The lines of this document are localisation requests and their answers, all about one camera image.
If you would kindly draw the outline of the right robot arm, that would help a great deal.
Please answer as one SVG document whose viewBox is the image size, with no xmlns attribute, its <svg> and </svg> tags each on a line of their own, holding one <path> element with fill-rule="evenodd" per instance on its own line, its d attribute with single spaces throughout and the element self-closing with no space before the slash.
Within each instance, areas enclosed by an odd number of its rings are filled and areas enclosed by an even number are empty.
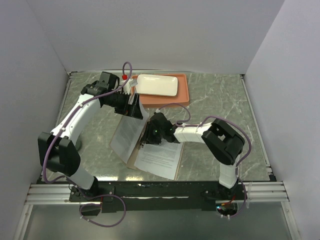
<svg viewBox="0 0 320 240">
<path fill-rule="evenodd" d="M 236 194 L 237 168 L 246 143 L 234 130 L 235 126 L 232 122 L 217 116 L 209 123 L 204 120 L 200 124 L 173 124 L 163 113 L 156 112 L 146 123 L 140 144 L 159 145 L 162 140 L 175 144 L 205 144 L 220 165 L 218 193 L 223 199 L 228 200 Z"/>
</svg>

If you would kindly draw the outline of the white printed paper sheet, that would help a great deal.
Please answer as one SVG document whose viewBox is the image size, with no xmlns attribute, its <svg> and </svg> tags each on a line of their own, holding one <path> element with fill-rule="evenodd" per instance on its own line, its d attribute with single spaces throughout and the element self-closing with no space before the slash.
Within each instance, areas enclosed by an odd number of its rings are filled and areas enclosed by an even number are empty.
<svg viewBox="0 0 320 240">
<path fill-rule="evenodd" d="M 140 139 L 140 135 L 149 118 L 149 114 L 139 101 L 142 119 L 123 116 L 114 132 L 109 146 L 112 151 L 124 162 L 127 163 L 133 150 Z"/>
</svg>

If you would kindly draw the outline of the white printed paper sheets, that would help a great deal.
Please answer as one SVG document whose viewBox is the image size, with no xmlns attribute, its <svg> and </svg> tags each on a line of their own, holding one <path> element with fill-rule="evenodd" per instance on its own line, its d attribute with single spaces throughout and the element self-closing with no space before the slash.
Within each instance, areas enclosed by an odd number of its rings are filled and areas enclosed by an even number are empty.
<svg viewBox="0 0 320 240">
<path fill-rule="evenodd" d="M 183 143 L 169 143 L 165 140 L 159 145 L 145 144 L 138 150 L 134 166 L 141 171 L 175 181 L 183 149 Z"/>
</svg>

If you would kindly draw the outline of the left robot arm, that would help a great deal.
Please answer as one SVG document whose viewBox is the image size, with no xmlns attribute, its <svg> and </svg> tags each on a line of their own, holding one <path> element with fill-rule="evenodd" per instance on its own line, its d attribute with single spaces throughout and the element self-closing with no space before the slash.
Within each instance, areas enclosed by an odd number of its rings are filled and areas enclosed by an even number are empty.
<svg viewBox="0 0 320 240">
<path fill-rule="evenodd" d="M 81 157 L 76 143 L 93 115 L 103 106 L 114 108 L 118 115 L 143 119 L 140 96 L 130 94 L 136 82 L 130 75 L 118 77 L 103 71 L 99 80 L 84 86 L 72 110 L 51 132 L 42 132 L 38 139 L 38 152 L 42 166 L 42 177 L 47 184 L 47 170 L 60 173 L 70 183 L 81 189 L 87 201 L 99 195 L 98 179 L 81 167 Z"/>
</svg>

